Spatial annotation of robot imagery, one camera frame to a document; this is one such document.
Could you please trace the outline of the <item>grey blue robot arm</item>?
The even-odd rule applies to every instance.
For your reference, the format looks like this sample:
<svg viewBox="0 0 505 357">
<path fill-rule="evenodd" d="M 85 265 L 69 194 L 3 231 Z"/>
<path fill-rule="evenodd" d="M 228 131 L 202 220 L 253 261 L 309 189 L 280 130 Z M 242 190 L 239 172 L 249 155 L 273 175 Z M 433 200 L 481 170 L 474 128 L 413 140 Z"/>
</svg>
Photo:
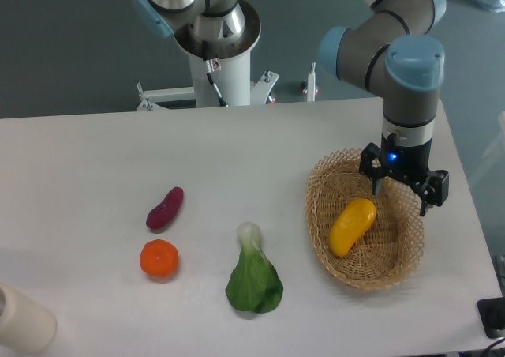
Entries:
<svg viewBox="0 0 505 357">
<path fill-rule="evenodd" d="M 449 174 L 428 166 L 443 83 L 445 52 L 429 30 L 446 0 L 365 0 L 372 16 L 355 29 L 329 30 L 317 53 L 325 72 L 383 101 L 379 145 L 361 154 L 359 171 L 377 193 L 394 179 L 420 199 L 421 213 L 441 206 Z M 267 92 L 250 80 L 250 53 L 261 33 L 256 10 L 244 0 L 132 0 L 139 18 L 186 53 L 198 107 L 263 104 Z"/>
</svg>

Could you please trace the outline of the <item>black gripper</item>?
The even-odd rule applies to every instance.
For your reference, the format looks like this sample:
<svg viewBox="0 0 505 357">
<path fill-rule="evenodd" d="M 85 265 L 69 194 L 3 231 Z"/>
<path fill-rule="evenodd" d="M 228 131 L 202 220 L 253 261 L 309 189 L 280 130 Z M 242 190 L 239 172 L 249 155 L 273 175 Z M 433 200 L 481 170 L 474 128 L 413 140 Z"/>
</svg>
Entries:
<svg viewBox="0 0 505 357">
<path fill-rule="evenodd" d="M 432 141 L 423 145 L 405 147 L 381 139 L 381 148 L 369 143 L 361 152 L 359 173 L 372 184 L 372 195 L 380 193 L 382 181 L 387 176 L 399 182 L 413 182 L 411 190 L 421 201 L 420 216 L 429 209 L 441 207 L 449 195 L 449 172 L 430 171 L 428 160 Z"/>
</svg>

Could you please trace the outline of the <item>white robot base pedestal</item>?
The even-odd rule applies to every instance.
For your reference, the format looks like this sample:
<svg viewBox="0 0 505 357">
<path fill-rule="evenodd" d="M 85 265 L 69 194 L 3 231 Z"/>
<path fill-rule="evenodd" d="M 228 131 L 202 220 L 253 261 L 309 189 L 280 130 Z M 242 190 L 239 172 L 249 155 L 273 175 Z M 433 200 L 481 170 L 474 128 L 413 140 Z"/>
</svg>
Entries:
<svg viewBox="0 0 505 357">
<path fill-rule="evenodd" d="M 161 103 L 194 100 L 197 107 L 238 107 L 275 102 L 273 89 L 279 75 L 263 72 L 251 78 L 251 51 L 260 39 L 256 10 L 246 1 L 221 17 L 197 16 L 174 33 L 189 60 L 193 85 L 184 88 L 143 90 L 137 83 L 139 111 L 160 109 Z"/>
</svg>

